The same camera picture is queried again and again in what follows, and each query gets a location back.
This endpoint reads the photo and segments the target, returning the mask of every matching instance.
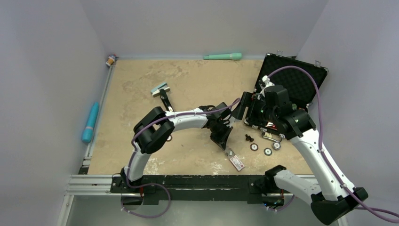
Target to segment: green bottle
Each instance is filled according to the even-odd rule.
[[[229,53],[229,54],[217,54],[204,56],[204,60],[240,60],[242,58],[241,53]]]

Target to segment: wooden table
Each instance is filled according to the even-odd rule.
[[[252,91],[262,61],[203,60],[120,60],[117,62],[97,125],[93,157],[88,173],[111,175],[120,172],[132,154],[133,127],[154,107],[162,106],[150,90],[166,81],[168,97],[175,111],[192,110],[200,105],[231,104],[243,91]],[[250,149],[252,136],[259,146]],[[238,172],[222,150],[213,143],[208,129],[186,129],[173,133],[171,142],[154,153],[145,174],[264,174],[278,164],[295,174],[312,174],[299,152],[286,140],[271,156],[263,153],[272,142],[260,131],[235,123],[227,145],[243,161]]]

